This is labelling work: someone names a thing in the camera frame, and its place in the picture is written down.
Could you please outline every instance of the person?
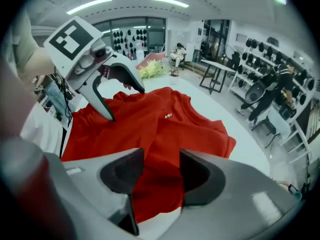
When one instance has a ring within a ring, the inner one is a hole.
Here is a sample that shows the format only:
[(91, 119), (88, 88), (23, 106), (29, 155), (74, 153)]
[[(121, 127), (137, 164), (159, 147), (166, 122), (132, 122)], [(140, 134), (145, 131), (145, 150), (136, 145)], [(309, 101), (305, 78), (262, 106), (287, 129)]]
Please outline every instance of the person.
[[(255, 125), (255, 120), (260, 115), (262, 111), (267, 109), (272, 101), (281, 94), (281, 91), (284, 89), (286, 93), (287, 100), (291, 107), (293, 107), (293, 99), (292, 99), (292, 89), (293, 89), (293, 74), (295, 72), (295, 67), (291, 64), (291, 62), (287, 62), (286, 65), (280, 65), (278, 72), (276, 74), (276, 84), (267, 84), (267, 88), (265, 90), (265, 94), (261, 99), (259, 99), (256, 102), (259, 102), (257, 107), (251, 112), (249, 115), (249, 118), (246, 120), (246, 122), (253, 127)], [(261, 81), (264, 82), (266, 78), (268, 78), (270, 75), (265, 75), (262, 77)], [(237, 111), (243, 116), (244, 110), (251, 107), (252, 104), (244, 103), (241, 107), (237, 109)]]
[(175, 60), (175, 69), (171, 74), (172, 76), (177, 77), (179, 75), (179, 64), (185, 58), (186, 54), (186, 49), (178, 42), (176, 48), (170, 53), (171, 59)]
[(275, 180), (276, 183), (278, 183), (279, 185), (283, 185), (287, 188), (287, 190), (294, 195), (294, 197), (296, 199), (298, 199), (299, 201), (302, 199), (303, 194), (301, 191), (299, 191), (298, 189), (296, 189), (293, 185), (291, 185), (290, 183), (288, 183), (287, 181), (280, 181), (280, 180)]
[(61, 113), (61, 122), (68, 122), (68, 119), (72, 116), (71, 112), (76, 110), (75, 106), (71, 102), (68, 103), (68, 107), (71, 110), (69, 111), (65, 96), (60, 91), (56, 82), (53, 81), (49, 75), (41, 75), (38, 78), (35, 87), (39, 88), (40, 86), (42, 86), (43, 91), (48, 96), (56, 110)]

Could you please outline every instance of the black pants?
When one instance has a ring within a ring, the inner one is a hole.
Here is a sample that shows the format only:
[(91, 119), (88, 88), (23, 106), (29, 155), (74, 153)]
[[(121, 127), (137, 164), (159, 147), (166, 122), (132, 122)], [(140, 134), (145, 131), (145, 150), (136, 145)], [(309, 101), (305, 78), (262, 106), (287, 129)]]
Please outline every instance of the black pants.
[(259, 99), (258, 101), (252, 103), (252, 104), (248, 104), (248, 103), (243, 103), (241, 106), (241, 109), (245, 110), (250, 108), (253, 104), (259, 102), (258, 106), (256, 106), (256, 108), (251, 112), (251, 114), (249, 115), (248, 120), (249, 121), (253, 121), (255, 120), (262, 111), (264, 111), (265, 109), (267, 109), (272, 101), (274, 100), (275, 96), (272, 95), (271, 91), (265, 91), (265, 94), (263, 95), (263, 97), (261, 99)]

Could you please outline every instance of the red object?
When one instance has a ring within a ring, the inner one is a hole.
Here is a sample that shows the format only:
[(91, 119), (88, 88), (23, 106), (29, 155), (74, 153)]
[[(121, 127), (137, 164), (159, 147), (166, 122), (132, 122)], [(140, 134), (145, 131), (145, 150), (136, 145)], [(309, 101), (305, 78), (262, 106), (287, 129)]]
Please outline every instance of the red object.
[(62, 161), (143, 148), (144, 170), (132, 193), (136, 221), (172, 212), (182, 206), (184, 197), (180, 149), (229, 158), (236, 145), (220, 120), (198, 114), (190, 100), (169, 87), (133, 95), (118, 92), (105, 99), (116, 121), (108, 121), (88, 105), (73, 113)]

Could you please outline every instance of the white table with black legs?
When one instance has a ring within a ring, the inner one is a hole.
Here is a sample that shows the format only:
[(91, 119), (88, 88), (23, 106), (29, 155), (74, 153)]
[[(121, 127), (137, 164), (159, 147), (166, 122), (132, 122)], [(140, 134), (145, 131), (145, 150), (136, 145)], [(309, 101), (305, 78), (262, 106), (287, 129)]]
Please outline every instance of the white table with black legs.
[[(229, 68), (229, 67), (227, 67), (225, 65), (222, 65), (222, 64), (220, 64), (218, 62), (214, 62), (214, 61), (210, 61), (210, 60), (206, 60), (206, 59), (202, 59), (201, 61), (203, 63), (208, 64), (208, 68), (204, 73), (204, 76), (203, 76), (203, 78), (202, 78), (202, 80), (200, 82), (200, 86), (203, 87), (203, 88), (208, 89), (210, 94), (212, 94), (213, 91), (215, 91), (217, 93), (221, 93), (222, 88), (223, 88), (224, 83), (225, 83), (225, 80), (226, 80), (227, 73), (228, 72), (236, 73), (236, 71), (234, 69), (231, 69), (231, 68)], [(210, 81), (210, 85), (208, 87), (208, 86), (203, 85), (203, 82), (204, 82), (205, 78), (208, 77), (207, 74), (208, 74), (208, 72), (209, 72), (211, 67), (215, 67), (215, 70), (214, 70), (214, 73), (213, 73), (213, 77), (212, 77), (212, 79)], [(222, 70), (224, 71), (224, 75), (223, 75), (222, 82), (220, 83), (220, 82), (218, 82), (218, 78), (219, 78), (220, 72)], [(216, 84), (220, 85), (220, 89), (219, 90), (215, 89)]]

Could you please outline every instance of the hat display rack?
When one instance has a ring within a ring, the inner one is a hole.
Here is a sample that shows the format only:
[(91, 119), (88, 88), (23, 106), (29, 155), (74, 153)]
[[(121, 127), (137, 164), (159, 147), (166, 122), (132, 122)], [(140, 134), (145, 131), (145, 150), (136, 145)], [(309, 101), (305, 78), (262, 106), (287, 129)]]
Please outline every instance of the hat display rack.
[(136, 47), (141, 43), (147, 47), (147, 30), (145, 28), (131, 29), (124, 28), (113, 32), (114, 50), (127, 56), (130, 60), (136, 59)]

